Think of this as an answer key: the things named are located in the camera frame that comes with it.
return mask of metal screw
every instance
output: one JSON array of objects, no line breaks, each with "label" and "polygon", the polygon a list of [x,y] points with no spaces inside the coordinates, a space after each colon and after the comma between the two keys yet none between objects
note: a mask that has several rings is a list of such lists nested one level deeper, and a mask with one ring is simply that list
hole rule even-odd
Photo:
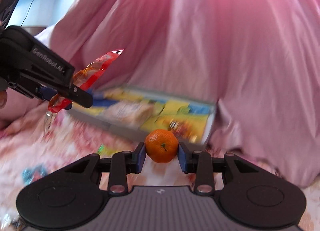
[{"label": "metal screw", "polygon": [[125,191],[125,187],[123,185],[113,185],[110,188],[112,193],[122,193]]},{"label": "metal screw", "polygon": [[197,187],[197,191],[199,191],[201,193],[209,193],[209,192],[212,191],[212,187],[210,185],[207,185],[207,184],[199,185]]}]

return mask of gray plastic panel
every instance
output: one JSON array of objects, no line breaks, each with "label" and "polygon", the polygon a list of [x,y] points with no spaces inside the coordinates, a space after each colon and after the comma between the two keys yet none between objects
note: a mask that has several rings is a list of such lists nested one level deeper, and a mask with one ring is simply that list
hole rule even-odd
[{"label": "gray plastic panel", "polygon": [[[136,186],[76,231],[248,231],[227,218],[212,198],[197,196],[187,186]],[[36,231],[27,227],[24,231]],[[292,226],[282,231],[301,231]]]}]

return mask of printed logo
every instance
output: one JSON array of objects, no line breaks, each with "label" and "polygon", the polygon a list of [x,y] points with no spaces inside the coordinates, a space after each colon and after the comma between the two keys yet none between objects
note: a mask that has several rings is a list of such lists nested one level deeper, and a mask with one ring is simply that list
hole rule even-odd
[{"label": "printed logo", "polygon": [[38,48],[33,48],[32,53],[35,54],[38,58],[49,64],[50,66],[57,69],[61,74],[64,74],[64,68],[63,66],[58,65],[56,62],[48,58],[47,55],[43,54],[41,51],[38,50]]},{"label": "printed logo", "polygon": [[157,191],[157,193],[159,193],[160,195],[161,195],[161,194],[163,194],[163,193],[165,192],[165,190],[164,190],[164,189],[162,189],[162,188],[161,188],[161,189],[157,189],[156,191]]},{"label": "printed logo", "polygon": [[96,61],[98,61],[98,62],[99,61],[106,61],[108,59],[110,59],[110,55],[105,54],[105,55],[102,55],[101,57],[97,58]]}]

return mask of black cable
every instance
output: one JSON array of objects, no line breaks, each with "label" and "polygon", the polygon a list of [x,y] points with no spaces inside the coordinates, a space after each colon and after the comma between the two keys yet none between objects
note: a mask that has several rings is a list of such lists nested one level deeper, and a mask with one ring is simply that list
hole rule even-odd
[{"label": "black cable", "polygon": [[34,1],[34,0],[32,0],[31,4],[30,4],[30,6],[29,6],[29,9],[28,9],[27,15],[26,15],[26,17],[24,18],[24,20],[23,20],[23,22],[22,22],[21,26],[23,25],[24,21],[26,20],[26,18],[27,18],[27,16],[28,16],[28,13],[29,13],[29,11],[30,11],[30,8],[31,8],[31,5],[32,5],[33,1]]}]

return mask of circular pad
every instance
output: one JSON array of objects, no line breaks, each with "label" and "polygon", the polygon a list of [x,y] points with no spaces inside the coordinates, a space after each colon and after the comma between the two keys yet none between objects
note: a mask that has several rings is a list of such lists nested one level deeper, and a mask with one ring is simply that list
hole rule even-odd
[{"label": "circular pad", "polygon": [[263,185],[250,188],[247,191],[247,198],[257,206],[274,207],[283,201],[284,194],[275,187]]},{"label": "circular pad", "polygon": [[42,180],[26,186],[16,201],[20,216],[33,227],[75,228],[97,214],[102,206],[102,192],[94,183]]},{"label": "circular pad", "polygon": [[75,192],[64,186],[50,187],[39,194],[40,202],[48,207],[63,207],[70,204],[75,198]]},{"label": "circular pad", "polygon": [[223,188],[219,201],[224,211],[255,228],[297,224],[306,208],[303,192],[280,178],[261,180],[249,175]]}]

